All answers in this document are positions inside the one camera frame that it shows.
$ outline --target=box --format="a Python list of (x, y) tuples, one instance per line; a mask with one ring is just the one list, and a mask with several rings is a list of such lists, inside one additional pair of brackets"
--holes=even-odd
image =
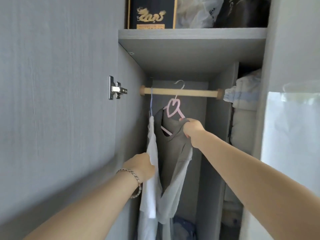
[(178, 0), (129, 0), (128, 29), (175, 28)]

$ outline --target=metal hinge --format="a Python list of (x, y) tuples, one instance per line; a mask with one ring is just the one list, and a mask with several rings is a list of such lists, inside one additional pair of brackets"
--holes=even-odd
[(121, 87), (121, 83), (116, 84), (113, 81), (113, 76), (109, 76), (109, 100), (113, 100), (113, 95), (116, 93), (117, 99), (120, 99), (121, 94), (127, 94), (128, 90)]

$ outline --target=gray shelf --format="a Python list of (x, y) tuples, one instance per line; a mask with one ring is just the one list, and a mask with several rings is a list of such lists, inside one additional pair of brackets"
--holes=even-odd
[(148, 74), (222, 72), (234, 62), (259, 67), (266, 28), (119, 30), (119, 43)]

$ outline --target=wooden clothes rod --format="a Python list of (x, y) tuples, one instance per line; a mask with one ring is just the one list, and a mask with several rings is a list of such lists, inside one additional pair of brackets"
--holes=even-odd
[[(140, 95), (151, 94), (151, 88), (145, 86), (140, 87)], [(209, 97), (221, 99), (223, 96), (223, 90), (218, 89), (217, 91), (209, 90), (188, 90), (188, 89), (170, 89), (170, 88), (152, 88), (152, 94), (157, 95), (178, 95), (178, 96), (192, 96), (192, 97)]]

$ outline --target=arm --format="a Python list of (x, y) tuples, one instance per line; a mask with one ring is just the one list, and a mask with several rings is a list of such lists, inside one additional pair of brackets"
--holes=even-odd
[(319, 239), (320, 199), (269, 165), (238, 150), (189, 119), (193, 147), (205, 155), (243, 205), (278, 239)]
[[(140, 182), (148, 180), (155, 172), (146, 153), (135, 155), (124, 163), (123, 168), (134, 171)], [(25, 240), (104, 240), (137, 187), (134, 175), (121, 171), (85, 198), (47, 220)]]

